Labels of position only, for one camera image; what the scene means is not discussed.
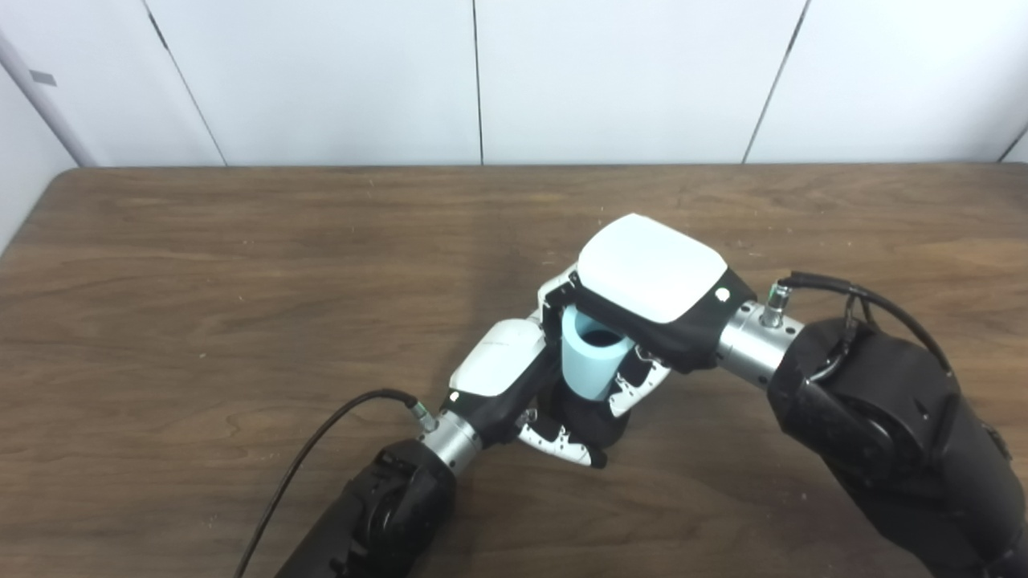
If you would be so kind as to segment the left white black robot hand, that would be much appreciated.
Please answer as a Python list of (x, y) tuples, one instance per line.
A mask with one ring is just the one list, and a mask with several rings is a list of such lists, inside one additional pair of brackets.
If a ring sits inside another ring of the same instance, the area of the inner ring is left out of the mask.
[(455, 474), (477, 454), (519, 440), (573, 464), (603, 469), (605, 451), (589, 446), (533, 400), (561, 373), (561, 352), (529, 319), (503, 320), (481, 337), (449, 378), (439, 425), (423, 444)]

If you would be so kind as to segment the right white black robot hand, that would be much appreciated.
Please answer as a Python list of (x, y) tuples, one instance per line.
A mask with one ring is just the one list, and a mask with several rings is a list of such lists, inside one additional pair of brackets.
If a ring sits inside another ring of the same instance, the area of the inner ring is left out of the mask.
[(607, 224), (577, 261), (537, 292), (548, 340), (565, 335), (566, 308), (633, 344), (605, 402), (629, 413), (671, 371), (712, 369), (724, 329), (756, 293), (715, 249), (639, 214)]

